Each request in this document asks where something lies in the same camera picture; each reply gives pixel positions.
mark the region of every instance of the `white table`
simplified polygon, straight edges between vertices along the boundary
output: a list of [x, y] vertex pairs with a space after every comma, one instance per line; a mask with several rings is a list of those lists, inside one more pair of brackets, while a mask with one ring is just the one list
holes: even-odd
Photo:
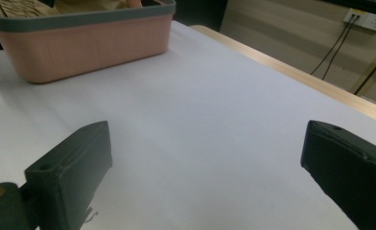
[[173, 23], [169, 51], [44, 85], [0, 52], [0, 182], [109, 122], [114, 167], [82, 229], [356, 229], [300, 166], [309, 120], [376, 145], [376, 121]]

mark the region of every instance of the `wall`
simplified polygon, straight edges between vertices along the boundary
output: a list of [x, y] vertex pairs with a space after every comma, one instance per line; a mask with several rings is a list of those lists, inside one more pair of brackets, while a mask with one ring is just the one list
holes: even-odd
[[[341, 34], [348, 11], [316, 0], [229, 0], [221, 33], [311, 73]], [[376, 33], [353, 28], [325, 80], [352, 92], [375, 65]], [[361, 94], [376, 101], [376, 89]]]
[[174, 19], [185, 25], [203, 25], [218, 31], [227, 0], [176, 0]]

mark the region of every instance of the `power outlet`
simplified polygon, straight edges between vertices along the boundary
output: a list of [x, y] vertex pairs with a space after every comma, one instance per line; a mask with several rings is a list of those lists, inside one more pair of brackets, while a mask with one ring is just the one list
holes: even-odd
[[[353, 25], [354, 26], [362, 26], [363, 18], [368, 14], [366, 11], [359, 11], [356, 9], [350, 9], [349, 12], [347, 13], [346, 17], [343, 19], [345, 23], [352, 23], [355, 22]], [[352, 15], [359, 16], [359, 19], [351, 19]]]
[[357, 19], [356, 21], [354, 21], [355, 19], [351, 20], [351, 22], [355, 22], [354, 26], [360, 26], [372, 31], [376, 31], [376, 14], [350, 9], [343, 21], [348, 23], [352, 15], [359, 16], [359, 19]]

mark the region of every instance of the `cable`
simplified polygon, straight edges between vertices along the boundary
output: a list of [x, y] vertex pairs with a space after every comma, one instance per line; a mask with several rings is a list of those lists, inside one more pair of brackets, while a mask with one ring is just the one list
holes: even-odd
[[355, 18], [355, 14], [352, 14], [352, 16], [350, 17], [349, 21], [347, 22], [346, 26], [344, 26], [343, 30], [341, 31], [341, 34], [340, 36], [338, 37], [338, 40], [334, 43], [334, 45], [332, 46], [332, 48], [328, 51], [328, 53], [325, 55], [325, 57], [322, 59], [322, 61], [319, 63], [319, 65], [314, 69], [313, 72], [311, 72], [311, 75], [313, 75], [316, 70], [319, 68], [319, 66], [323, 63], [323, 61], [326, 60], [326, 58], [328, 58], [328, 56], [331, 54], [331, 52], [334, 50], [335, 46], [338, 44], [338, 42], [341, 40], [341, 37], [343, 36], [344, 32], [346, 31], [346, 29], [348, 28], [348, 26], [350, 25], [350, 23], [352, 22], [353, 18]]
[[376, 67], [374, 67], [374, 69], [370, 72], [370, 74], [368, 74], [368, 76], [364, 79], [364, 82], [362, 82], [361, 86], [359, 86], [359, 88], [356, 90], [356, 92], [353, 93], [354, 95], [358, 95], [359, 94], [359, 92], [362, 90], [362, 88], [364, 87], [364, 85], [374, 75], [375, 72], [376, 72]]
[[329, 68], [331, 68], [332, 62], [334, 61], [335, 57], [336, 57], [337, 54], [338, 54], [338, 51], [341, 49], [341, 46], [343, 45], [343, 42], [346, 40], [347, 35], [349, 35], [349, 32], [350, 32], [350, 30], [352, 29], [352, 26], [355, 25], [355, 22], [356, 22], [359, 18], [360, 18], [360, 16], [357, 16], [357, 17], [355, 18], [355, 20], [349, 25], [349, 28], [347, 29], [346, 35], [343, 37], [343, 40], [341, 41], [341, 45], [338, 47], [337, 51], [335, 52], [335, 54], [332, 56], [331, 60], [329, 61], [328, 67], [326, 68], [326, 71], [325, 71], [325, 74], [324, 74], [323, 77], [322, 77], [322, 80], [325, 79], [326, 74], [327, 74], [328, 71], [329, 71]]

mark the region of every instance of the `table edge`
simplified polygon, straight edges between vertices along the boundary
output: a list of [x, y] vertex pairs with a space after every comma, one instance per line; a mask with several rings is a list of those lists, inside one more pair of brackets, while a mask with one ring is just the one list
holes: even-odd
[[233, 50], [243, 54], [244, 56], [251, 58], [261, 64], [264, 64], [278, 72], [283, 73], [284, 75], [299, 81], [316, 91], [329, 96], [343, 104], [346, 104], [354, 109], [360, 111], [364, 115], [376, 120], [376, 104], [371, 103], [365, 99], [362, 99], [356, 95], [353, 95], [347, 91], [344, 91], [338, 88], [335, 85], [332, 85], [326, 81], [319, 80], [301, 70], [298, 70], [292, 67], [289, 64], [286, 64], [278, 59], [270, 57], [266, 54], [263, 54], [251, 47], [246, 46], [245, 44], [236, 41], [226, 35], [220, 34], [216, 31], [213, 31], [202, 25], [191, 26], [197, 32], [202, 33], [213, 38], [216, 41], [221, 42], [221, 44], [226, 45]]

